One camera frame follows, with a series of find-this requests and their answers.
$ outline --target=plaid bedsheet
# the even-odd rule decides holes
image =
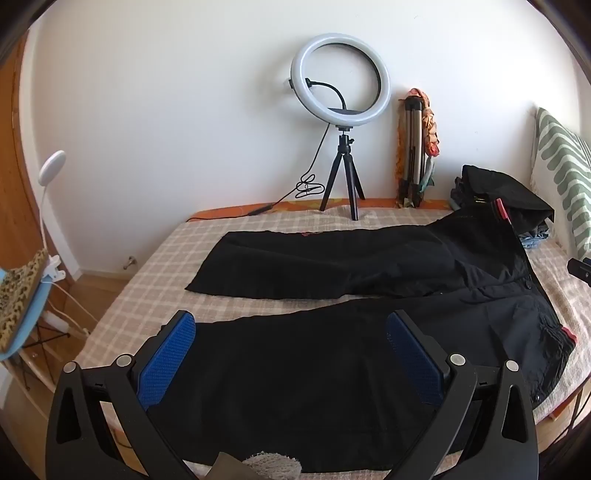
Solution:
[[[109,365],[122,353],[135,353],[145,340],[177,310],[188,310],[198,322],[233,320],[250,315],[272,315],[310,310],[338,300],[253,300],[215,297],[186,291],[213,246],[229,231],[319,232],[376,229],[392,225],[425,225],[450,212],[415,209],[360,209],[359,221],[349,218],[348,207],[325,212],[278,212],[239,219],[205,220],[180,225],[156,250],[105,313],[76,361],[84,368]],[[562,403],[591,371],[591,290],[568,274],[568,258],[552,240],[527,251],[532,267],[548,294],[562,325],[578,338],[558,386],[534,410],[536,422]],[[109,423],[121,428],[111,405],[105,405]],[[448,456],[445,465],[457,460]],[[385,472],[302,475],[303,480],[378,480]]]

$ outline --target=white lamp head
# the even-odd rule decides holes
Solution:
[[[310,91],[304,74],[306,60],[314,50],[324,45],[344,45],[363,54],[374,67],[378,78],[378,95],[374,103],[365,112],[343,114],[325,107]],[[306,109],[314,116],[337,127],[358,127],[377,118],[390,102],[390,76],[388,68],[378,53],[364,41],[340,33],[326,33],[312,38],[291,62],[291,82],[295,95]]]
[[[63,150],[58,150],[51,157],[45,160],[45,163],[39,171],[39,185],[42,187],[47,187],[60,172],[65,162],[66,152]]]

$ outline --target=metal rivet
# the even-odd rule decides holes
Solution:
[[[466,363],[466,359],[462,357],[459,353],[454,353],[449,358],[454,365],[463,365]]]
[[[64,372],[69,374],[76,370],[76,362],[68,362],[64,365]]]
[[[513,360],[507,360],[505,365],[507,365],[507,368],[512,372],[517,372],[519,370],[519,365],[517,365],[517,362],[514,362]]]
[[[127,367],[131,363],[131,357],[129,355],[121,355],[117,358],[118,367]]]

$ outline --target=black pants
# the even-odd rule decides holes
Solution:
[[[304,471],[395,465],[433,416],[386,341],[385,318],[396,309],[447,353],[492,367],[517,361],[534,406],[574,348],[511,226],[487,206],[427,226],[231,232],[188,289],[388,297],[199,324],[162,403],[148,412],[183,458],[200,463],[219,451],[242,459],[264,450],[298,458]]]

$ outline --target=green patterned pillow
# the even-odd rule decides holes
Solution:
[[[531,185],[554,208],[553,235],[572,257],[591,258],[591,150],[540,108]]]

